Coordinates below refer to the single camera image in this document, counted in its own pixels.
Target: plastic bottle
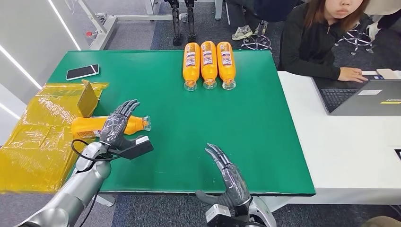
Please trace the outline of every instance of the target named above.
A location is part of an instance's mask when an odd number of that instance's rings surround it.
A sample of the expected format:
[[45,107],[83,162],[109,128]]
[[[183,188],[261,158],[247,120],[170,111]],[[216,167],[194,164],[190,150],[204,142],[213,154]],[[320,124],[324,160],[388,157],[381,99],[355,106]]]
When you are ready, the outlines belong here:
[[196,81],[199,79],[201,65],[200,48],[197,43],[189,43],[184,49],[183,77],[184,88],[194,91],[198,87]]
[[[72,121],[71,130],[75,138],[99,137],[107,117],[77,117]],[[132,135],[140,130],[150,131],[150,117],[131,116],[124,134]]]
[[220,42],[217,44],[217,60],[218,72],[223,80],[223,88],[225,90],[234,89],[236,86],[235,78],[235,62],[233,48],[228,42]]
[[212,41],[205,41],[200,46],[200,72],[205,80],[203,86],[206,89],[213,89],[216,87],[217,77],[217,55],[216,46]]

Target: yellow plastic bag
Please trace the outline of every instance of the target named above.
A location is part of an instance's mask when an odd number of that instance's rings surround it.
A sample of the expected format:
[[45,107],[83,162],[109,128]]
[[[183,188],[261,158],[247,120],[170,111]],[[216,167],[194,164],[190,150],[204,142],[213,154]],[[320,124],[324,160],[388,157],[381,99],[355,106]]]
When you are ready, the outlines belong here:
[[[91,86],[99,98],[108,84]],[[78,83],[46,84],[32,98],[0,148],[0,192],[56,192],[61,188],[78,157],[70,147],[71,123],[82,116],[77,104],[82,103],[84,88]],[[94,109],[97,101],[90,104]]]

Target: table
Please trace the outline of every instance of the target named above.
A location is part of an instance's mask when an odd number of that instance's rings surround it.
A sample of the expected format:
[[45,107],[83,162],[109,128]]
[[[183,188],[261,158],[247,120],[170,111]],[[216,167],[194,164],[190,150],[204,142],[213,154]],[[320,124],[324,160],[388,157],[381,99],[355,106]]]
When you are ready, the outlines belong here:
[[401,204],[401,116],[329,116],[310,77],[279,72],[312,176],[310,198],[266,198],[272,211],[288,203]]
[[237,87],[183,88],[182,51],[70,51],[49,83],[67,70],[100,65],[91,82],[109,82],[94,116],[138,99],[135,116],[150,115],[154,151],[112,161],[101,188],[113,192],[221,193],[220,172],[203,151],[215,143],[236,163],[253,194],[313,195],[314,186],[270,52],[235,51]]

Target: woman's hair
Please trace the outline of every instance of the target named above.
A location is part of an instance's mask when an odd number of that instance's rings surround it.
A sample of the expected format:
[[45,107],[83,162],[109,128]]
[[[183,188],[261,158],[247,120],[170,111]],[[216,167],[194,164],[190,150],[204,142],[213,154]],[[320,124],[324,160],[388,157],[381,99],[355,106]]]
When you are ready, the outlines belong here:
[[[358,7],[350,15],[346,16],[343,19],[339,19],[341,23],[341,28],[344,31],[351,30],[355,24],[359,21],[359,18],[364,13],[367,5],[369,4],[370,0],[363,0],[362,4]],[[306,14],[305,18],[305,27],[310,28],[314,23],[323,23],[324,22],[324,6],[326,0],[311,0],[309,2],[309,9]]]

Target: woman's hand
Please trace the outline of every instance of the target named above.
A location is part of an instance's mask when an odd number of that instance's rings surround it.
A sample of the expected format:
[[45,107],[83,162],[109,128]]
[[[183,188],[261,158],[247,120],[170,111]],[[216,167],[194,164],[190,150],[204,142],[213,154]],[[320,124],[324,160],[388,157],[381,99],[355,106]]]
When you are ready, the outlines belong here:
[[362,76],[362,70],[355,68],[341,67],[341,73],[337,80],[340,81],[355,81],[358,83],[363,83],[368,79]]

